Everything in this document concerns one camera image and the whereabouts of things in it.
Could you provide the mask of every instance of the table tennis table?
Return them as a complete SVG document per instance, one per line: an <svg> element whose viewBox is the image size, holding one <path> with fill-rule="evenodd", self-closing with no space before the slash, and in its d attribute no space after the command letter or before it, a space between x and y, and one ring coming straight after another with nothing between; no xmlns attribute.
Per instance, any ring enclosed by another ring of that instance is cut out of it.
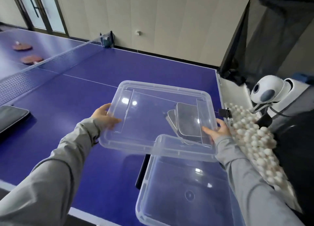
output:
<svg viewBox="0 0 314 226"><path fill-rule="evenodd" d="M22 65L19 59L26 52L10 49L15 41L32 45L31 52L45 60ZM223 106L215 69L106 49L99 38L84 43L15 29L0 33L0 51L1 105L28 109L32 114L0 144L0 188L6 190L12 190L48 157L78 122L110 103L124 80L206 91L216 113ZM143 159L94 146L69 213L97 225L142 225L135 215L139 194L135 182ZM226 180L217 162L206 164L216 177Z"/></svg>

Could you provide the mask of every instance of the gray jacket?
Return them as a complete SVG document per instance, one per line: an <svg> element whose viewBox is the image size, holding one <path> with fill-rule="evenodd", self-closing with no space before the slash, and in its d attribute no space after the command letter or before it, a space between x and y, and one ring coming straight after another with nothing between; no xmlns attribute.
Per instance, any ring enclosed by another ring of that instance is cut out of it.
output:
<svg viewBox="0 0 314 226"><path fill-rule="evenodd" d="M84 161L100 134L87 118L61 139L50 157L0 201L0 225L63 225L80 182ZM225 166L230 186L247 226L303 224L262 179L231 137L220 137L217 159Z"/></svg>

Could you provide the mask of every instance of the hand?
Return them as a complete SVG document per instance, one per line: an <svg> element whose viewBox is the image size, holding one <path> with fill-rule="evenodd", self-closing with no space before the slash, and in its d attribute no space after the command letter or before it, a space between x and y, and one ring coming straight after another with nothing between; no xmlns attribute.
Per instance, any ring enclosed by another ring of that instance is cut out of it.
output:
<svg viewBox="0 0 314 226"><path fill-rule="evenodd" d="M107 110L110 106L111 103L102 105L101 107L95 110L91 117L98 120L103 128L109 128L110 130L112 130L115 124L121 122L122 120L119 118L107 116L108 113Z"/></svg>
<svg viewBox="0 0 314 226"><path fill-rule="evenodd" d="M207 127L202 127L202 130L210 135L214 141L221 136L231 136L229 128L223 120L217 118L217 123L220 125L220 128L218 128L217 131L211 130Z"/></svg>

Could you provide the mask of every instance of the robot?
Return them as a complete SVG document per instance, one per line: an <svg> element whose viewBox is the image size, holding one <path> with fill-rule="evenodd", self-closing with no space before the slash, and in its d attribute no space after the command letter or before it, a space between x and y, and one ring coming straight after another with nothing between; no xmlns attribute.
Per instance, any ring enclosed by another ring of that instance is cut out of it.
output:
<svg viewBox="0 0 314 226"><path fill-rule="evenodd" d="M254 86L251 100L257 105L250 112L266 108L257 124L274 133L291 117L314 109L314 87L291 78L282 80L267 75Z"/></svg>

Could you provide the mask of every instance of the door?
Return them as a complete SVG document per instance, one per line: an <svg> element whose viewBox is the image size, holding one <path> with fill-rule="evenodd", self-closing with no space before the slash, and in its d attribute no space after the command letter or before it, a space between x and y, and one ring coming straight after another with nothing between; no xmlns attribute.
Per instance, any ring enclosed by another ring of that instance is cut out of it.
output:
<svg viewBox="0 0 314 226"><path fill-rule="evenodd" d="M57 36L68 37L57 0L20 0L31 23L30 29Z"/></svg>

